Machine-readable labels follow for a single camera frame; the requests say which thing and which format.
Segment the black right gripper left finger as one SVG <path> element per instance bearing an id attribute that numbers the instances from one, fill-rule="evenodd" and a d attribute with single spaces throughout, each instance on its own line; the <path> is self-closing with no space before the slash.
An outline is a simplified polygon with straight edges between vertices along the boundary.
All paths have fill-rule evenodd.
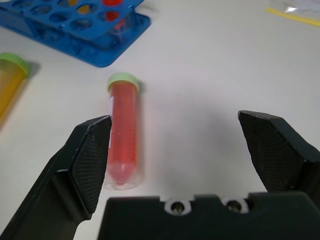
<path id="1" fill-rule="evenodd" d="M 49 160 L 0 240 L 73 240 L 92 218 L 105 179 L 112 118 L 77 125 Z"/>

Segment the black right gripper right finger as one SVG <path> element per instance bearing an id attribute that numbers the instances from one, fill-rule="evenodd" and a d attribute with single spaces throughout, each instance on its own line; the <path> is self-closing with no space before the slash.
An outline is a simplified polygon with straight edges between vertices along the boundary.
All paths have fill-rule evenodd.
<path id="1" fill-rule="evenodd" d="M 252 164 L 268 192 L 320 193 L 320 151 L 282 117 L 238 112 Z"/>

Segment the red tube green cap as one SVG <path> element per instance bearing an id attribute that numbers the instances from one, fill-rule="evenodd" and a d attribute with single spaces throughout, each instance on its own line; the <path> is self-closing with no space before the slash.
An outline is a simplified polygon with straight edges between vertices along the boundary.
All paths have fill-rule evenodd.
<path id="1" fill-rule="evenodd" d="M 138 184 L 138 120 L 140 83 L 130 73 L 108 79 L 109 113 L 112 120 L 104 187 L 128 190 Z"/>

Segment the yellow tube green cap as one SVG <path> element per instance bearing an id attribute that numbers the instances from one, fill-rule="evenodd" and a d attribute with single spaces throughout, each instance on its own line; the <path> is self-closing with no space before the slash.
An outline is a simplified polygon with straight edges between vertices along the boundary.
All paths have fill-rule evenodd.
<path id="1" fill-rule="evenodd" d="M 22 57 L 9 52 L 0 53 L 0 126 L 15 104 L 31 69 L 31 64 Z"/>

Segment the blue tube rack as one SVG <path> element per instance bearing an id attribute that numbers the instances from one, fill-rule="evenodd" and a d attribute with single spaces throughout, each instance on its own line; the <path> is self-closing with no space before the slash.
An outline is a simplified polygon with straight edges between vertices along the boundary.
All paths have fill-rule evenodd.
<path id="1" fill-rule="evenodd" d="M 110 66 L 151 25 L 151 19 L 136 12 L 144 0 L 122 0 L 106 6 L 102 0 L 6 0 L 0 2 L 0 26 L 98 68 Z M 89 5 L 88 14 L 77 8 Z M 105 13 L 119 13 L 108 22 Z M 126 20 L 123 42 L 114 47 L 110 29 Z"/>

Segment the clear plastic bag yellow strip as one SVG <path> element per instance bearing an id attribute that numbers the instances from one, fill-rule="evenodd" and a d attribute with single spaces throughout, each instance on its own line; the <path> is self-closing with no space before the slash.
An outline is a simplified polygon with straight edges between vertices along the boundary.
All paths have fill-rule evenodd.
<path id="1" fill-rule="evenodd" d="M 320 27 L 320 0 L 269 0 L 267 12 Z"/>

